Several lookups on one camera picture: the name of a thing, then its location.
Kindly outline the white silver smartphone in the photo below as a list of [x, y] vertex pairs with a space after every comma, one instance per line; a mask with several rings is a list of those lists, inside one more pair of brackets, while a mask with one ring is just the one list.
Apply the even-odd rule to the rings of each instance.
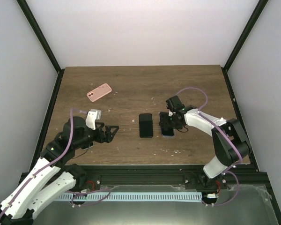
[[92, 148], [93, 146], [94, 146], [94, 144], [93, 144], [93, 143], [91, 143], [88, 147], [84, 146], [84, 147], [82, 148], [82, 150]]

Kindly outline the black phone case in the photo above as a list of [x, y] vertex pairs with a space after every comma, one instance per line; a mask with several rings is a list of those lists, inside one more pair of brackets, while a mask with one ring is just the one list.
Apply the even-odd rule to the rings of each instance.
[[153, 118], [150, 113], [141, 113], [139, 115], [139, 134], [140, 138], [153, 137]]

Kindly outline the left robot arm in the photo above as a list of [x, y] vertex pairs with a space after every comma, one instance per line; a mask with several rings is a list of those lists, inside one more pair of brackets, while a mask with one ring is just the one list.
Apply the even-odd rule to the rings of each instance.
[[31, 225], [38, 214], [60, 194], [86, 185], [86, 172], [77, 165], [67, 166], [77, 149], [95, 142], [110, 143], [118, 126], [106, 126], [88, 115], [70, 117], [53, 141], [42, 151], [30, 173], [5, 200], [0, 202], [1, 225]]

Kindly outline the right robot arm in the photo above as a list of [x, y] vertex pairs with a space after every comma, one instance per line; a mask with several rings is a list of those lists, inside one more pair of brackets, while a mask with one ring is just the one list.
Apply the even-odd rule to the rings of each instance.
[[169, 110], [160, 118], [163, 129], [181, 130], [196, 128], [213, 139], [215, 156], [203, 167], [199, 176], [202, 188], [209, 189], [215, 184], [215, 177], [242, 163], [243, 158], [252, 152], [251, 143], [239, 120], [226, 120], [202, 112], [192, 105], [185, 106], [178, 96], [166, 100]]

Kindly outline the pink phone case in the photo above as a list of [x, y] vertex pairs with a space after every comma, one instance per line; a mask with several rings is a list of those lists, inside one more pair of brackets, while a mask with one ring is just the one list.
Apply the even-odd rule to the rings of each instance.
[[95, 102], [111, 92], [112, 88], [107, 83], [104, 83], [88, 92], [87, 97], [91, 102]]

